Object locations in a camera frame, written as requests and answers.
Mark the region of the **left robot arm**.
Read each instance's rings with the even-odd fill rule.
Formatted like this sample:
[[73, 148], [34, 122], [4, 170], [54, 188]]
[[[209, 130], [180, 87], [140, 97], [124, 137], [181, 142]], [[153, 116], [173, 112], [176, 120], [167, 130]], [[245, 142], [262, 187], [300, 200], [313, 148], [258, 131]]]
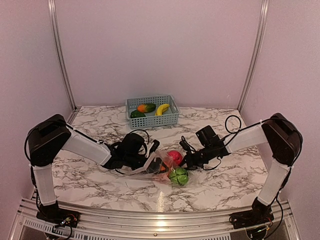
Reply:
[[68, 125], [64, 117], [55, 114], [33, 127], [24, 142], [24, 154], [29, 161], [31, 181], [37, 191], [37, 208], [53, 223], [63, 219], [63, 211], [56, 198], [52, 165], [61, 151], [67, 151], [108, 170], [143, 167], [149, 155], [157, 150], [158, 140], [150, 141], [137, 131], [125, 135], [118, 142], [108, 144], [94, 140]]

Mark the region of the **green orange fake mango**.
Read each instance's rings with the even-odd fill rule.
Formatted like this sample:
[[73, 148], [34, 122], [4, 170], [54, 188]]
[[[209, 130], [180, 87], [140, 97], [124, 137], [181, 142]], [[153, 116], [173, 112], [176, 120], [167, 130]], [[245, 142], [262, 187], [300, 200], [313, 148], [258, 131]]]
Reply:
[[136, 109], [142, 113], [150, 113], [156, 109], [156, 105], [154, 103], [145, 103], [139, 105]]

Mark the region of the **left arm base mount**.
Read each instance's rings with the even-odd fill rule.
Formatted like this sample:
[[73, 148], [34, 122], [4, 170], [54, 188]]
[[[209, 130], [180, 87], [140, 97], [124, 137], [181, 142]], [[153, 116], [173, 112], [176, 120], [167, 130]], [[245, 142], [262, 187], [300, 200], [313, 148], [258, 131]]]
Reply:
[[40, 220], [56, 224], [58, 227], [69, 225], [76, 228], [79, 222], [80, 213], [78, 211], [60, 208], [58, 202], [44, 206], [36, 203], [38, 212], [36, 217]]

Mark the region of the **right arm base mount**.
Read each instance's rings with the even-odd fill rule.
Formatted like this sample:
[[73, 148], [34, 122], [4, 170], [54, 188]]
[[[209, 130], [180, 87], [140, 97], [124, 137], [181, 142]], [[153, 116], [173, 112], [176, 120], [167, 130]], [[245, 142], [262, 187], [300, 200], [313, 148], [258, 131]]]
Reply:
[[271, 223], [275, 219], [271, 208], [275, 199], [274, 197], [270, 204], [265, 205], [256, 197], [251, 205], [251, 210], [232, 213], [229, 217], [229, 222], [234, 229]]

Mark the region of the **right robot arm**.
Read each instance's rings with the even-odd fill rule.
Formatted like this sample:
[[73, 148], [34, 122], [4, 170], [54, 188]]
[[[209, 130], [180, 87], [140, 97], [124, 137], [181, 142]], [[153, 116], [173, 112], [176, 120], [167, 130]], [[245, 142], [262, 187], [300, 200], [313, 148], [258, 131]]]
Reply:
[[301, 154], [303, 137], [293, 123], [282, 114], [275, 113], [270, 118], [261, 120], [235, 132], [229, 132], [223, 138], [209, 125], [196, 132], [203, 148], [194, 149], [182, 137], [181, 147], [186, 154], [182, 164], [190, 170], [204, 167], [210, 160], [236, 153], [261, 144], [268, 144], [272, 152], [272, 163], [262, 190], [255, 198], [247, 219], [258, 224], [267, 216], [267, 209], [277, 199], [280, 191], [287, 184], [293, 165]]

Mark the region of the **green fake cabbage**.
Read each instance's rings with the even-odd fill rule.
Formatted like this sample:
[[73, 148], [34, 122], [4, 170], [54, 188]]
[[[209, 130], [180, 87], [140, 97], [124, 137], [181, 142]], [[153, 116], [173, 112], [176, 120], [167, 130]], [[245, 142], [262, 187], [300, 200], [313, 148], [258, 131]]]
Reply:
[[146, 115], [143, 112], [140, 112], [138, 110], [134, 110], [130, 113], [130, 118], [135, 119], [135, 118], [144, 118]]

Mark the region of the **yellow fake banana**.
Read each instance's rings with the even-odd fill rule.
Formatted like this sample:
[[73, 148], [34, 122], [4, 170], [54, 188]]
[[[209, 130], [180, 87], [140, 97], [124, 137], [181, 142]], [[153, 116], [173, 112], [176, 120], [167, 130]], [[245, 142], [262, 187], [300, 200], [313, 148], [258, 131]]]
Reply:
[[155, 116], [162, 116], [169, 108], [170, 104], [168, 103], [160, 105], [155, 112]]

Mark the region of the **red fake apple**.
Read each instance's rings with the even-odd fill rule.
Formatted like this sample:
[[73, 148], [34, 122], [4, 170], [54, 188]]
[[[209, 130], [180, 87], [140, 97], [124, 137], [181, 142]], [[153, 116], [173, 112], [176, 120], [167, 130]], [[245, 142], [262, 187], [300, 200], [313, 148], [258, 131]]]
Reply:
[[172, 157], [173, 161], [179, 166], [183, 161], [183, 156], [179, 151], [171, 150], [167, 153], [170, 157]]

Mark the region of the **clear zip top bag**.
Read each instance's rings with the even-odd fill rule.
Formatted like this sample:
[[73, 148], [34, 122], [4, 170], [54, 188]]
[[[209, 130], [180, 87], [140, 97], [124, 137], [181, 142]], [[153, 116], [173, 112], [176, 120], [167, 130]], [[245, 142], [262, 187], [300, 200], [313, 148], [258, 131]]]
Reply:
[[175, 186], [185, 186], [189, 183], [188, 171], [181, 166], [183, 156], [179, 151], [156, 151], [150, 154], [146, 168], [141, 172], [155, 181], [170, 182]]

